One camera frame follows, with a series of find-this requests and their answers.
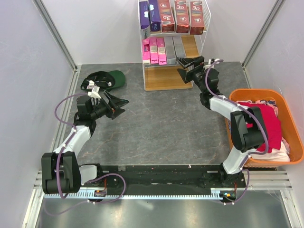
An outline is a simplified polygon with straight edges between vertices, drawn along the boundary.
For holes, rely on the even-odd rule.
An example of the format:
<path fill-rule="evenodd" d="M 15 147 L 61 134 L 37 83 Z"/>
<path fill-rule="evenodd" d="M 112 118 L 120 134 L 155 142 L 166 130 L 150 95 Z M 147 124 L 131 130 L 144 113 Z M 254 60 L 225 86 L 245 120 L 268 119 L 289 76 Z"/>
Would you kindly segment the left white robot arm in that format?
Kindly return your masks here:
<path fill-rule="evenodd" d="M 126 99 L 118 98 L 107 91 L 75 94 L 77 112 L 70 124 L 67 138 L 53 152 L 42 155 L 42 189 L 45 194 L 59 194 L 65 198 L 69 193 L 77 193 L 85 184 L 99 187 L 104 175 L 98 164 L 79 165 L 77 155 L 84 144 L 93 136 L 97 119 L 105 116 L 115 119 L 125 112 Z"/>

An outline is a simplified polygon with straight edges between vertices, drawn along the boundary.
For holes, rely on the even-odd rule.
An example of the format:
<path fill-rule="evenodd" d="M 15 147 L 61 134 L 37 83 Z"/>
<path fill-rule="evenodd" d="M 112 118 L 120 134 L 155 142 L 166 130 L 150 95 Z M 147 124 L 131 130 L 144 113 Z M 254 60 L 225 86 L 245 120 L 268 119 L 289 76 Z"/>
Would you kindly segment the silver R&O toothpaste box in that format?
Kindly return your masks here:
<path fill-rule="evenodd" d="M 160 32 L 161 17 L 157 0 L 148 0 L 149 19 L 151 32 Z"/>

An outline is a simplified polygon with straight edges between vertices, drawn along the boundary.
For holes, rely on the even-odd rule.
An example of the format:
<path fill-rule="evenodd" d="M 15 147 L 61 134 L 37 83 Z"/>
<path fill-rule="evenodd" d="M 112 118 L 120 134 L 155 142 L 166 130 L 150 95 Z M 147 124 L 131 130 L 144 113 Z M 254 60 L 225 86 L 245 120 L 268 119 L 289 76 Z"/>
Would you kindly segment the purple toothpaste box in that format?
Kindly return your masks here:
<path fill-rule="evenodd" d="M 141 30 L 145 30 L 150 26 L 149 3 L 147 0 L 139 2 L 139 12 Z"/>

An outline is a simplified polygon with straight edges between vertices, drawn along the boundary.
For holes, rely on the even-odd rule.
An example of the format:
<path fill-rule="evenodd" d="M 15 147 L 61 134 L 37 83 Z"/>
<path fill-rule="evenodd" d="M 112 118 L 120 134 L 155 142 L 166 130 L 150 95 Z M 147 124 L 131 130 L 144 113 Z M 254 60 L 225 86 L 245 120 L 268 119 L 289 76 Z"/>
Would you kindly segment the red toothpaste box silver side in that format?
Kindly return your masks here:
<path fill-rule="evenodd" d="M 169 0 L 157 0 L 159 7 L 159 14 L 161 18 L 161 32 L 171 33 L 175 29 L 174 16 Z"/>

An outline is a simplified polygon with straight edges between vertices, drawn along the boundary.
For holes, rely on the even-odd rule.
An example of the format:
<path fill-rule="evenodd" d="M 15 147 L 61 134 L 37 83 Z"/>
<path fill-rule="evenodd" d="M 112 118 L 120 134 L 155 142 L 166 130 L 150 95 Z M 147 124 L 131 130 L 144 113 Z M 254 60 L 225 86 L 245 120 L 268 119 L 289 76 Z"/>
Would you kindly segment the red 3D toothpaste box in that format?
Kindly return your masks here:
<path fill-rule="evenodd" d="M 205 28 L 201 1 L 190 2 L 190 34 L 202 35 Z"/>
<path fill-rule="evenodd" d="M 190 20 L 187 3 L 185 0 L 174 1 L 175 31 L 188 34 L 190 32 Z"/>

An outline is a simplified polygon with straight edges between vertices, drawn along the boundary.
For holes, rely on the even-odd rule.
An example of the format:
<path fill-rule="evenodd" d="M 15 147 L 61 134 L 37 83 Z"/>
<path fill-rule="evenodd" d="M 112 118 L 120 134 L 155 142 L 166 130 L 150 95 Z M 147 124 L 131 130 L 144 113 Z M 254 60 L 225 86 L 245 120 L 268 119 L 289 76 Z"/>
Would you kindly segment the pink toothpaste box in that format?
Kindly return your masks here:
<path fill-rule="evenodd" d="M 159 64 L 157 39 L 155 37 L 151 37 L 149 39 L 149 46 L 150 46 L 150 63 Z"/>
<path fill-rule="evenodd" d="M 166 65 L 167 64 L 167 57 L 166 57 L 166 49 L 164 38 L 157 38 L 157 50 L 158 50 L 158 61 L 159 65 Z"/>
<path fill-rule="evenodd" d="M 142 60 L 144 64 L 150 64 L 150 40 L 149 38 L 142 40 Z"/>

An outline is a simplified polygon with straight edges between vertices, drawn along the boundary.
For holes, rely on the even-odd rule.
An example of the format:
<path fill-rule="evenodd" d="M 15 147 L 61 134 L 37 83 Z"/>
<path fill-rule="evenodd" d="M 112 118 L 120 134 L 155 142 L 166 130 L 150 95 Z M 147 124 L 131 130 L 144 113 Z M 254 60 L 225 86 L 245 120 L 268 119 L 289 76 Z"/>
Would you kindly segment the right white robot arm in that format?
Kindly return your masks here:
<path fill-rule="evenodd" d="M 233 146 L 222 163 L 224 171 L 217 176 L 218 183 L 228 187 L 235 181 L 234 174 L 242 171 L 251 155 L 268 152 L 268 134 L 261 109 L 241 105 L 219 91 L 219 72 L 214 66 L 221 63 L 221 59 L 211 59 L 207 64 L 203 56 L 177 57 L 176 61 L 181 66 L 178 73 L 183 82 L 193 82 L 199 88 L 201 104 L 230 122 Z"/>

